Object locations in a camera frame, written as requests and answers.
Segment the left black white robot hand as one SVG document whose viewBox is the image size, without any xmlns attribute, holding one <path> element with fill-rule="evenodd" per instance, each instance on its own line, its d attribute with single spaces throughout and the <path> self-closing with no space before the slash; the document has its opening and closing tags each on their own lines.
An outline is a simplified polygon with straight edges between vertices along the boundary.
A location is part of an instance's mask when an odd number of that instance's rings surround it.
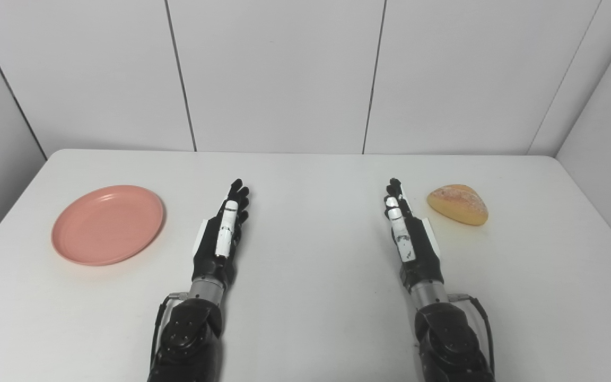
<svg viewBox="0 0 611 382">
<path fill-rule="evenodd" d="M 216 216 L 207 221 L 194 256 L 193 280 L 214 279 L 224 289 L 232 285 L 236 276 L 236 247 L 242 225 L 248 219 L 249 193 L 242 179 L 236 179 Z"/>
</svg>

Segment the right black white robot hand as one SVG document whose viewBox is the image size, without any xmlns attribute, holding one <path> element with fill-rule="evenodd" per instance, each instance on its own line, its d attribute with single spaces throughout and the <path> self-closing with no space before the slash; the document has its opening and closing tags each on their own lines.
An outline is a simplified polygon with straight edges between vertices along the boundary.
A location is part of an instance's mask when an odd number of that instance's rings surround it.
<svg viewBox="0 0 611 382">
<path fill-rule="evenodd" d="M 400 257 L 399 276 L 404 288 L 410 291 L 422 283 L 444 284 L 429 220 L 414 215 L 399 179 L 390 179 L 386 191 L 384 215 L 390 222 L 392 239 Z"/>
</svg>

